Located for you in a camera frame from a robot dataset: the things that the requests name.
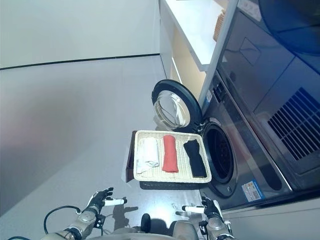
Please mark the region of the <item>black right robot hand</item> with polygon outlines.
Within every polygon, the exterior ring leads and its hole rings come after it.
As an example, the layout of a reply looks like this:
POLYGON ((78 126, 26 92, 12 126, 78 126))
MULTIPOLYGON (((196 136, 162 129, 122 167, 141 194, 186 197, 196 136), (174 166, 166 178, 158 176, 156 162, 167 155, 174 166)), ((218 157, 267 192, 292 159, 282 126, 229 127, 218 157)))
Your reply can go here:
POLYGON ((218 218, 223 221, 222 212, 217 200, 211 200, 206 196, 202 196, 201 203, 202 205, 199 206, 183 205, 181 209, 185 212, 205 214, 208 219, 218 218))

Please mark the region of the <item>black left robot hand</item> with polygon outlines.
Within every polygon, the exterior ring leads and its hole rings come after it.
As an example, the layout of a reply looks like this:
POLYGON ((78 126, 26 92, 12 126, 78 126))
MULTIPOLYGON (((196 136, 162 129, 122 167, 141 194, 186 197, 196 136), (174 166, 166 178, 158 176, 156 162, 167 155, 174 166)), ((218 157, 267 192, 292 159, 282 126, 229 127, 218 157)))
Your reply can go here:
POLYGON ((103 207, 124 205, 128 201, 126 198, 112 198, 113 187, 96 191, 89 199, 84 211, 94 211, 95 214, 99 214, 103 207))

